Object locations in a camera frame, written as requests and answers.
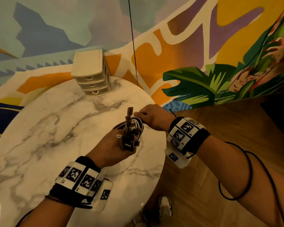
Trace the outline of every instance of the white drawer organizer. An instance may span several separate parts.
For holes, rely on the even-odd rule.
[[[110,93],[110,72],[102,49],[75,53],[71,75],[87,96]]]

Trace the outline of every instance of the painted plant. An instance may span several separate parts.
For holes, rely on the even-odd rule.
[[[162,89],[192,108],[270,94],[284,84],[284,11],[247,51],[237,67],[206,65],[206,72],[186,67],[164,72],[163,80],[179,80]]]

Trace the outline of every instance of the person's left hand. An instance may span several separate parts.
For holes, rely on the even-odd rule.
[[[111,130],[86,157],[93,160],[96,166],[102,169],[103,167],[113,166],[136,153],[136,147],[133,152],[124,150],[122,138],[117,138],[116,135],[124,135],[124,129]]]

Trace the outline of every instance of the colorful mural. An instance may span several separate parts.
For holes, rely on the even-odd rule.
[[[134,41],[128,0],[1,1],[0,135],[23,107],[72,78],[81,50],[104,49],[111,75],[167,110],[284,83],[284,0],[130,0]]]

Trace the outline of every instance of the drawer handle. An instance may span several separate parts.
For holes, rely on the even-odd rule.
[[[94,78],[92,76],[86,77],[86,80],[93,80]]]

